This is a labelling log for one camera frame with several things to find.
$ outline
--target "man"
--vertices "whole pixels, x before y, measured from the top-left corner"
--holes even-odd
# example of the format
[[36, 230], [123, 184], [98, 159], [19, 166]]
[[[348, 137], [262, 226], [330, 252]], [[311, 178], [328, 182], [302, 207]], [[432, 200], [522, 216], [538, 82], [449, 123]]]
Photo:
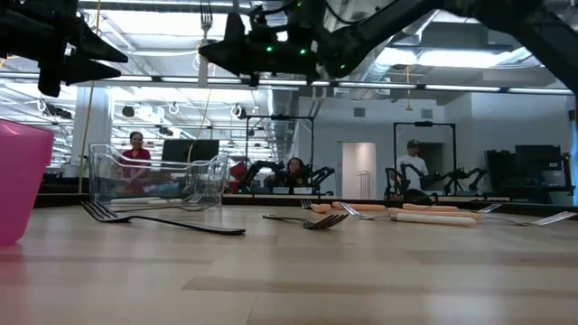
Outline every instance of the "man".
[[[411, 164], [424, 176], [427, 175], [427, 167], [422, 158], [418, 157], [419, 154], [419, 141], [410, 140], [407, 143], [407, 154], [398, 157], [396, 162], [397, 171], [402, 173], [402, 164]], [[389, 177], [393, 180], [396, 179], [394, 173], [390, 173]], [[406, 178], [409, 181], [408, 189], [422, 190], [422, 183], [420, 182], [420, 176], [411, 168], [406, 167]]]

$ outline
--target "black fork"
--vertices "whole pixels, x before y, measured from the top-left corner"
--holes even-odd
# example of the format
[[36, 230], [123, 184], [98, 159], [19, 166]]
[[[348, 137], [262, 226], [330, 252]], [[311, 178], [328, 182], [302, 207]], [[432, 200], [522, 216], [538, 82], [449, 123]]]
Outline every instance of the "black fork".
[[311, 202], [309, 200], [301, 200], [301, 208], [312, 209], [311, 208]]
[[286, 220], [297, 220], [297, 221], [301, 221], [303, 222], [303, 227], [305, 229], [309, 229], [309, 230], [324, 230], [324, 229], [329, 229], [339, 223], [341, 223], [341, 221], [345, 220], [345, 218], [348, 216], [349, 214], [344, 214], [344, 215], [330, 215], [327, 218], [324, 218], [323, 220], [317, 221], [317, 222], [311, 222], [309, 220], [307, 220], [306, 218], [289, 218], [289, 217], [276, 217], [274, 215], [264, 215], [263, 218], [268, 218], [268, 219], [272, 219], [272, 220], [281, 220], [281, 221], [286, 221]]
[[156, 221], [164, 224], [169, 224], [177, 227], [183, 227], [193, 230], [199, 230], [204, 232], [209, 232], [211, 234], [219, 235], [243, 235], [245, 234], [245, 229], [236, 228], [223, 228], [223, 227], [211, 227], [199, 224], [176, 222], [170, 220], [164, 220], [161, 218], [145, 217], [145, 216], [127, 216], [120, 217], [115, 212], [109, 210], [107, 207], [103, 206], [98, 202], [81, 202], [82, 208], [88, 212], [88, 214], [98, 222], [102, 223], [130, 223], [131, 219], [142, 219], [149, 221]]

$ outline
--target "red shirt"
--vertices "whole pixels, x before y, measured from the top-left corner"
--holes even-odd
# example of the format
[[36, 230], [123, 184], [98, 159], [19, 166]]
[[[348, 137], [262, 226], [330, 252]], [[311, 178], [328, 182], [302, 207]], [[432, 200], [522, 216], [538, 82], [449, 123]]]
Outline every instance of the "red shirt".
[[[132, 150], [127, 150], [123, 152], [123, 156], [129, 159], [137, 159], [137, 160], [151, 160], [151, 153], [149, 153], [146, 149], [139, 149], [136, 154]], [[146, 162], [130, 162], [130, 161], [122, 161], [122, 164], [133, 165], [133, 166], [146, 166], [148, 163]], [[138, 171], [141, 171], [141, 168], [124, 168], [123, 172], [126, 178], [134, 177]], [[140, 175], [139, 178], [141, 180], [135, 180], [131, 184], [128, 184], [126, 191], [130, 194], [144, 194], [145, 191], [143, 190], [143, 186], [146, 185], [146, 177], [147, 173]]]

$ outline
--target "desk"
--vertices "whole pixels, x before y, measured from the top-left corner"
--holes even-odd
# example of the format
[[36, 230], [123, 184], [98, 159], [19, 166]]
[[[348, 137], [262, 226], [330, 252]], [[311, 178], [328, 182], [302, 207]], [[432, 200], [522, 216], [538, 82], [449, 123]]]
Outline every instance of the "desk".
[[331, 231], [265, 220], [308, 210], [151, 211], [245, 227], [222, 237], [37, 209], [0, 248], [5, 325], [578, 323], [578, 223], [474, 228], [346, 219]]

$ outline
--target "fork handle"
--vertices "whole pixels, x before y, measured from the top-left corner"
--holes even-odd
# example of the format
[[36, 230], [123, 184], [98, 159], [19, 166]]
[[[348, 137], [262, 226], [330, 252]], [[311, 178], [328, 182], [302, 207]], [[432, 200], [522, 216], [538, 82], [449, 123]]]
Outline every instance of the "fork handle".
[[273, 216], [267, 216], [267, 215], [264, 215], [263, 218], [268, 218], [268, 219], [272, 219], [272, 220], [297, 220], [297, 221], [301, 221], [301, 222], [307, 221], [303, 218], [273, 217]]
[[177, 227], [183, 227], [183, 228], [188, 228], [188, 229], [193, 229], [193, 230], [204, 231], [204, 232], [208, 232], [211, 234], [235, 236], [235, 235], [243, 235], [245, 233], [245, 229], [239, 229], [239, 228], [211, 227], [211, 226], [205, 226], [205, 225], [176, 222], [176, 221], [164, 220], [164, 219], [160, 219], [160, 218], [144, 217], [144, 216], [131, 216], [128, 218], [129, 219], [135, 218], [135, 219], [156, 221], [156, 222], [160, 222], [160, 223], [164, 223], [164, 224], [168, 224], [168, 225], [173, 225], [173, 226], [177, 226]]

